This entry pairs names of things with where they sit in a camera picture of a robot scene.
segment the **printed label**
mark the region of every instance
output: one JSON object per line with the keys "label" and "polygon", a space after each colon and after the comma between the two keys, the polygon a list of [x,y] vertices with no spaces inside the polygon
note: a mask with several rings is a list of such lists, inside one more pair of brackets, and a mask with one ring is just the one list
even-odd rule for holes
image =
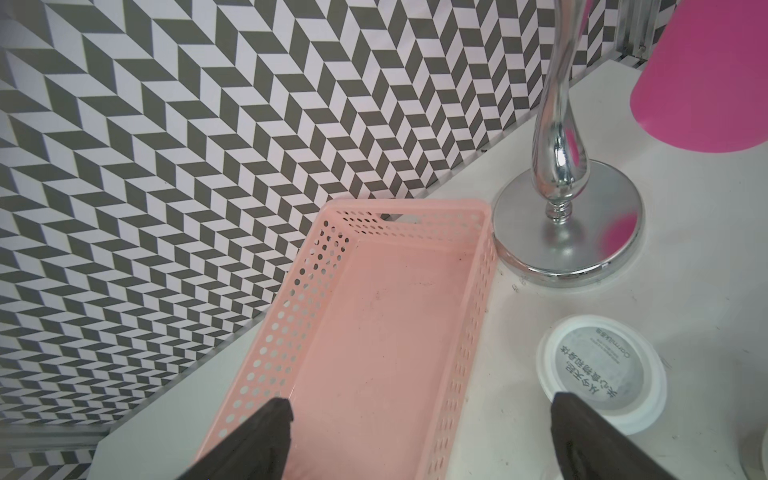
{"label": "printed label", "polygon": [[622,409],[643,388],[637,352],[623,337],[603,328],[570,332],[560,342],[554,364],[566,389],[599,409]]}

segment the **metal frame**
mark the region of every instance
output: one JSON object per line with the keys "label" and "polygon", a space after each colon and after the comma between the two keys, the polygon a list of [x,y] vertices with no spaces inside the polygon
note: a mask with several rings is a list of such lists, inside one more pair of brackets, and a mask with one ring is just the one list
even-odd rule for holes
{"label": "metal frame", "polygon": [[654,28],[661,0],[621,0],[616,49],[647,60],[654,46]]}
{"label": "metal frame", "polygon": [[109,425],[0,425],[0,452],[95,449]]}

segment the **basket bottom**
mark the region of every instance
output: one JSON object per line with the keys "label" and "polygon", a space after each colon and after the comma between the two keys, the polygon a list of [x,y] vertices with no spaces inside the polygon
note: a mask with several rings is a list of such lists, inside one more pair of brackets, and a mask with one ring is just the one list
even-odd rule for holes
{"label": "basket bottom", "polygon": [[286,480],[415,478],[472,255],[361,241],[301,366]]}

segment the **silver lamp stand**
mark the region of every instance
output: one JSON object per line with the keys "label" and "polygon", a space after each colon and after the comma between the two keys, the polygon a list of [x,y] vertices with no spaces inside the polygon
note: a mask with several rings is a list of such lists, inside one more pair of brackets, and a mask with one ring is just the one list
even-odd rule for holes
{"label": "silver lamp stand", "polygon": [[546,286],[586,285],[618,270],[637,249],[644,223],[632,182],[587,156],[568,101],[568,74],[588,19],[587,2],[554,2],[554,49],[531,170],[504,188],[493,212],[501,259]]}

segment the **pink plastic basket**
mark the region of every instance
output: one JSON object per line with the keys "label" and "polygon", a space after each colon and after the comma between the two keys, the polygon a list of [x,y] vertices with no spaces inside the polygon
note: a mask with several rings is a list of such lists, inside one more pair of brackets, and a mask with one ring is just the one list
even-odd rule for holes
{"label": "pink plastic basket", "polygon": [[286,480],[444,478],[495,265],[479,200],[327,203],[198,458],[282,396]]}

